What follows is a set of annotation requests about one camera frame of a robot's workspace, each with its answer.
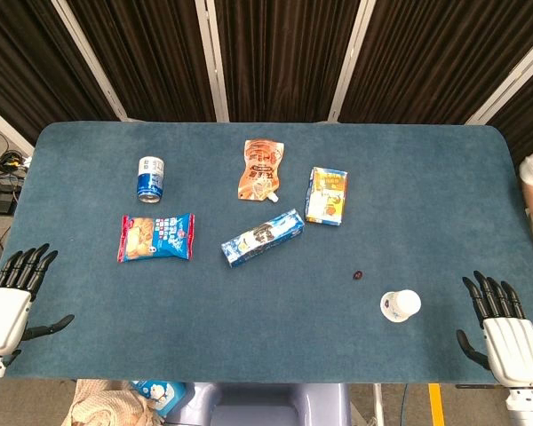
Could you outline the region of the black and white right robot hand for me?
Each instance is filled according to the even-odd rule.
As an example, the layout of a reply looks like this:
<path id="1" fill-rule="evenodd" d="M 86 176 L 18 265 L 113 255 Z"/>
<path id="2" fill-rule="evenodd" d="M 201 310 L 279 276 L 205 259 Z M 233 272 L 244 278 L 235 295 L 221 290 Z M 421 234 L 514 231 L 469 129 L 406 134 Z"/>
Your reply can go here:
<path id="1" fill-rule="evenodd" d="M 533 323 L 527 319 L 516 290 L 475 271 L 462 282 L 472 300 L 486 353 L 470 344 L 465 331 L 456 331 L 461 351 L 472 362 L 490 371 L 508 389 L 533 389 Z"/>

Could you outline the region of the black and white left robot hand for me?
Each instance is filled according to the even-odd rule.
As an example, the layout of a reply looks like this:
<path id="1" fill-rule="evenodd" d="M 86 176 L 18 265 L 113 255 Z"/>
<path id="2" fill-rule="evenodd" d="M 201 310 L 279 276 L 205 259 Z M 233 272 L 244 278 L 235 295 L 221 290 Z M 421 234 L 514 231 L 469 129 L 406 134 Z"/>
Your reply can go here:
<path id="1" fill-rule="evenodd" d="M 33 303 L 57 255 L 45 243 L 15 252 L 0 270 L 0 373 L 18 356 L 20 343 L 58 333 L 75 318 L 69 314 L 51 325 L 28 326 Z"/>

